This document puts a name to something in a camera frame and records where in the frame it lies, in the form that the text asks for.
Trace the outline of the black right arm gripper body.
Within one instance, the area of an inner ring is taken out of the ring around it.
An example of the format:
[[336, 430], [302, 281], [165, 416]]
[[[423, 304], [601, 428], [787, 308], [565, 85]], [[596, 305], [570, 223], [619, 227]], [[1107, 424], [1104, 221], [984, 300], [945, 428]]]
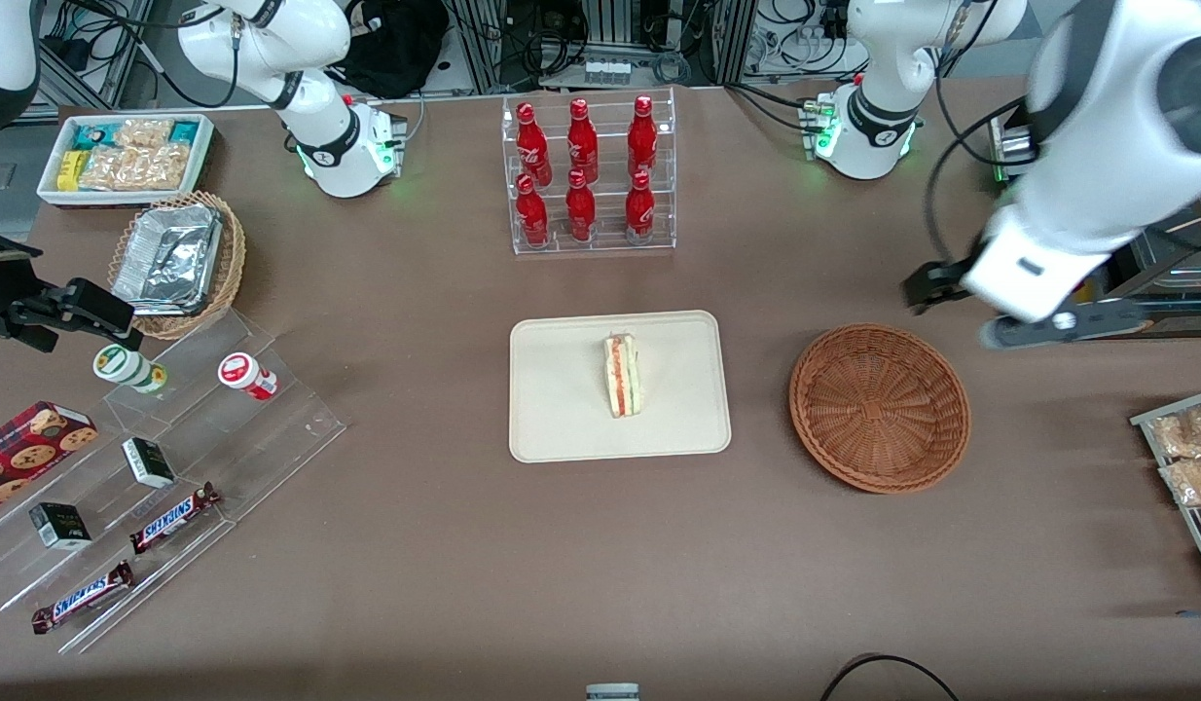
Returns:
[[0, 314], [20, 299], [37, 296], [44, 290], [46, 283], [37, 278], [31, 263], [41, 254], [41, 248], [0, 235]]

